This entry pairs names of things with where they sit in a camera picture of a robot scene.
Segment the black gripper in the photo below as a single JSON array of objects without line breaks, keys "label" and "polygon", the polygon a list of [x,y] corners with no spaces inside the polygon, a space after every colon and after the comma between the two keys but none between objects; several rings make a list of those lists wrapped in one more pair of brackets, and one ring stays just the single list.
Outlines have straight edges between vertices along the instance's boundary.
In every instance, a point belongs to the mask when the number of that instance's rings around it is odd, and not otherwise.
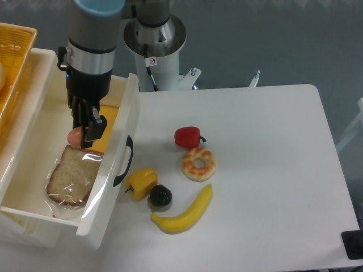
[{"label": "black gripper", "polygon": [[67,103],[71,109],[73,129],[81,127],[81,147],[92,147],[100,139],[107,127],[107,120],[100,115],[100,101],[108,94],[111,71],[103,74],[86,74],[72,67],[70,62],[65,67],[61,64],[64,57],[70,56],[67,47],[58,48],[57,66],[66,73]]}]

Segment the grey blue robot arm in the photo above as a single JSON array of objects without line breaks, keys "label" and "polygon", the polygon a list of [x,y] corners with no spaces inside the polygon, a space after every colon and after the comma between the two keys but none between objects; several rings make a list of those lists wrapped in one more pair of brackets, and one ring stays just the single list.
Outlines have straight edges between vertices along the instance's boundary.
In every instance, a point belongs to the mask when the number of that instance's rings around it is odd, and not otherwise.
[{"label": "grey blue robot arm", "polygon": [[123,8],[135,20],[130,37],[142,56],[167,40],[161,29],[170,20],[168,1],[71,2],[68,44],[58,49],[57,66],[66,73],[68,107],[81,148],[91,147],[107,127],[100,101],[109,91]]}]

